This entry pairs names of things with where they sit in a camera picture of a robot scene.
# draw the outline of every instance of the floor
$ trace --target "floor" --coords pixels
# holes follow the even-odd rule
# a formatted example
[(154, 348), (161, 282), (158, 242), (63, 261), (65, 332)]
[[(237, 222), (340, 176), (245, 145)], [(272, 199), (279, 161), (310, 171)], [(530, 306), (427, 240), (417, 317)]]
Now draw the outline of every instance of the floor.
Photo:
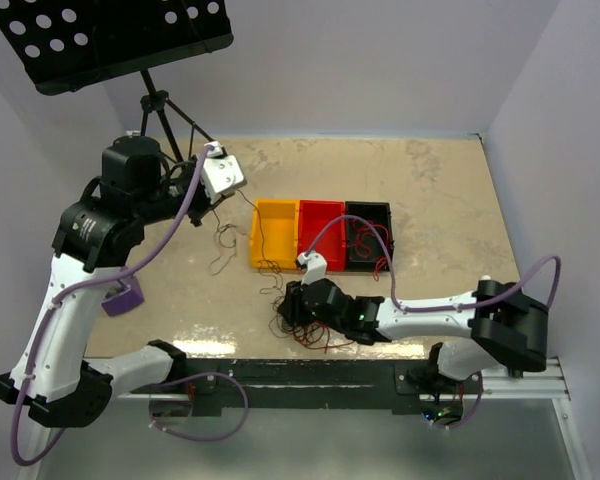
[[(480, 276), (518, 279), (511, 246), (477, 139), (221, 139), (242, 164), (256, 198), (390, 202), (400, 299), (447, 297), (472, 290)], [(180, 226), (173, 240), (138, 275), (146, 301), (120, 317), (97, 320), (86, 356), (111, 357), (162, 339), (189, 356), (243, 358), (425, 358), (438, 338), (409, 338), (371, 347), (307, 350), (278, 338), (272, 302), (261, 294), (272, 279), (249, 266), (252, 207), (240, 196), (217, 213), (235, 224), (237, 256), (214, 243), (213, 215), (203, 226)], [(146, 229), (132, 253), (142, 258), (167, 229)], [(388, 275), (329, 276), (345, 293), (389, 293)], [(299, 279), (295, 272), (285, 281)], [(331, 344), (342, 342), (333, 335)]]

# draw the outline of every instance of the wall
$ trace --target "wall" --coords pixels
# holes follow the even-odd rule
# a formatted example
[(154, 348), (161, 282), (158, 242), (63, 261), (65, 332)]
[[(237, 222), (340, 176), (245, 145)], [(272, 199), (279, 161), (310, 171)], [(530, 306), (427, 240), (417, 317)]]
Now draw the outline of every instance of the wall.
[(561, 1), (486, 147), (520, 268), (564, 258), (551, 341), (600, 479), (600, 0)]
[[(54, 99), (36, 93), (0, 34), (0, 373), (13, 367), (31, 334), (59, 216), (98, 173), (102, 149), (121, 131), (102, 86)], [(5, 479), (16, 472), (12, 411), (0, 403)]]
[[(226, 3), (233, 45), (154, 72), (213, 134), (443, 135), (489, 126), (558, 0)], [(139, 128), (139, 75), (106, 88)]]

